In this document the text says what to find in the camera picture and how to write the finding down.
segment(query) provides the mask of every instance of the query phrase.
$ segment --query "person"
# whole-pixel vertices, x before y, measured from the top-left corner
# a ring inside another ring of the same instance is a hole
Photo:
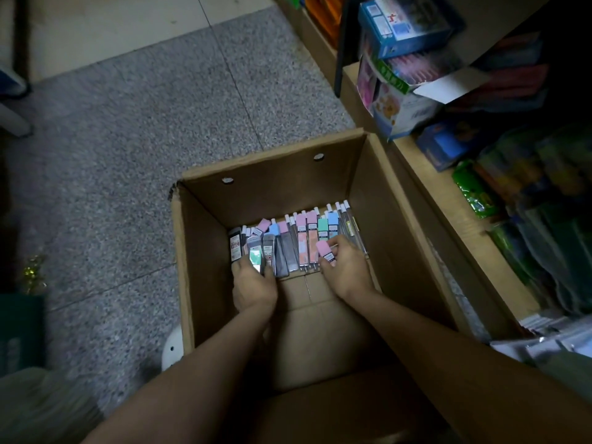
[[[366,318],[451,427],[468,442],[592,442],[592,406],[536,369],[429,320],[374,289],[364,254],[337,236],[336,266],[321,259],[335,294]],[[239,313],[122,404],[84,441],[208,443],[278,298],[267,267],[235,261]]]

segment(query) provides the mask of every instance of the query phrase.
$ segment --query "gold tinsel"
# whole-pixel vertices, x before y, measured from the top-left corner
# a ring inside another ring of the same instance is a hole
[[[23,291],[25,294],[41,294],[47,287],[41,276],[41,264],[45,260],[44,256],[34,256],[27,261],[23,269]]]

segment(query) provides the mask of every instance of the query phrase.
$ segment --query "white paper flap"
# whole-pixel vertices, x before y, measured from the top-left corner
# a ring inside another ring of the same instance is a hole
[[[448,46],[470,65],[548,1],[448,0],[467,24]]]
[[[413,90],[413,93],[448,104],[489,80],[490,77],[485,72],[474,67],[465,67],[433,82],[423,84]]]

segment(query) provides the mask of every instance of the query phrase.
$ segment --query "gray granite floor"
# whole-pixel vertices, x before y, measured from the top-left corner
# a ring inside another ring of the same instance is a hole
[[[22,256],[47,256],[48,363],[110,413],[179,321],[181,171],[354,127],[276,7],[43,81],[10,107]]]

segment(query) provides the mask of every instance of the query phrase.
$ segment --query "person's left hand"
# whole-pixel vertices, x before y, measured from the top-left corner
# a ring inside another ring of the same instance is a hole
[[[265,306],[270,312],[278,300],[278,286],[273,270],[265,265],[265,277],[253,267],[249,256],[245,255],[232,264],[234,306],[239,312],[251,306]]]

